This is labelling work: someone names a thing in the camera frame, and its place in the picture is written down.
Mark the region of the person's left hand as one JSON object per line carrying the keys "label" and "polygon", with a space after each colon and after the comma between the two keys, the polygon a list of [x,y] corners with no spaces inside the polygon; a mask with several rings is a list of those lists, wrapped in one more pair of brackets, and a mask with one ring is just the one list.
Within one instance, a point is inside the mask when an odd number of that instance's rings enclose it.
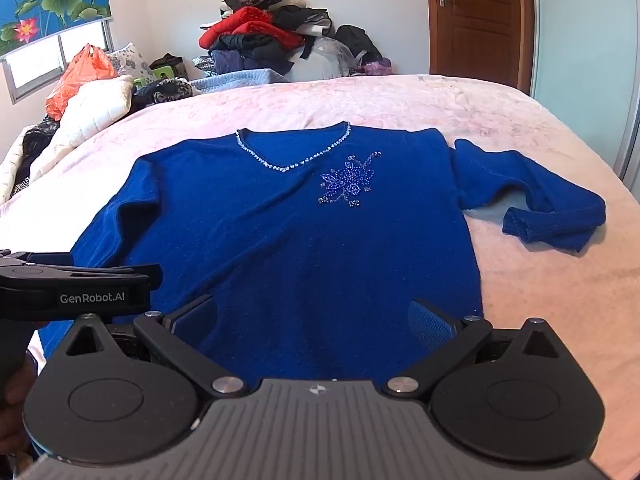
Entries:
{"label": "person's left hand", "polygon": [[23,451],[27,434],[23,422],[23,408],[30,389],[37,379],[38,365],[29,352],[23,365],[6,383],[0,419],[0,452],[2,455]]}

